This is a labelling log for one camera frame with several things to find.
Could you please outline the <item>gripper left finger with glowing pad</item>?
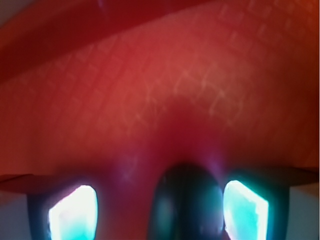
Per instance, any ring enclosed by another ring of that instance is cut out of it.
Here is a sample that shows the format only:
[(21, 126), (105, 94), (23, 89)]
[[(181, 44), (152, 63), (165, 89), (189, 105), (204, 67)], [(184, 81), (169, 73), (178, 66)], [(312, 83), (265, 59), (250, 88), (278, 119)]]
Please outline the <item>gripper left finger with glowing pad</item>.
[(83, 178), (6, 174), (0, 177), (2, 240), (93, 240), (96, 190)]

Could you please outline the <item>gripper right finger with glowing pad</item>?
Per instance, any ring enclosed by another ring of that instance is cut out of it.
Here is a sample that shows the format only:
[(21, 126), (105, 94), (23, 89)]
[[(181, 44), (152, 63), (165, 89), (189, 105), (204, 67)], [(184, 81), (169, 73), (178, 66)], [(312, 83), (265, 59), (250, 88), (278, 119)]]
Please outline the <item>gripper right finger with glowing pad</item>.
[(231, 240), (318, 240), (319, 169), (257, 167), (232, 172), (223, 191)]

